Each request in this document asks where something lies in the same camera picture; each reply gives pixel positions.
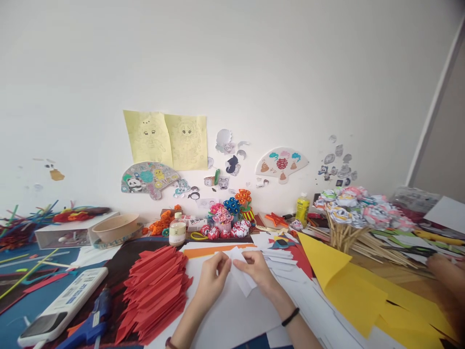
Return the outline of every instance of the white box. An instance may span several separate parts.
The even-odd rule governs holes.
[[[92,228],[103,222],[104,220],[118,216],[118,211],[108,212],[101,216],[95,216],[92,219],[86,221],[74,221],[67,223],[60,223],[60,225],[48,225],[44,228],[37,229],[35,231],[35,237],[41,250],[56,249],[56,248],[70,248],[70,247],[82,247],[91,246],[95,241],[98,240],[98,236],[92,231]],[[79,235],[86,235],[86,241],[81,243],[57,243],[58,239],[66,235],[73,235],[77,232]]]

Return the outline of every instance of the paper bowl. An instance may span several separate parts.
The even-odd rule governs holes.
[[[116,216],[97,224],[92,231],[103,243],[109,243],[136,231],[137,218],[139,215],[136,213]]]

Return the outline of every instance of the panda drawing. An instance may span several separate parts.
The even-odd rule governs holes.
[[[142,184],[138,179],[130,178],[127,180],[130,192],[142,191]]]

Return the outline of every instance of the hand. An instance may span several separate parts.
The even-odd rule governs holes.
[[[207,312],[223,291],[230,270],[231,260],[223,252],[206,260],[202,265],[199,286],[192,302],[200,303]]]
[[[263,253],[260,251],[244,251],[242,255],[247,263],[235,259],[233,261],[234,266],[249,274],[265,297],[271,299],[277,292],[284,292],[284,289],[276,281],[270,268],[266,264]]]

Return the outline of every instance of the yellow scissors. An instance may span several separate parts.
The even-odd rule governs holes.
[[[208,237],[203,236],[199,232],[190,233],[190,238],[193,239],[193,240],[196,240],[196,241],[208,240]]]

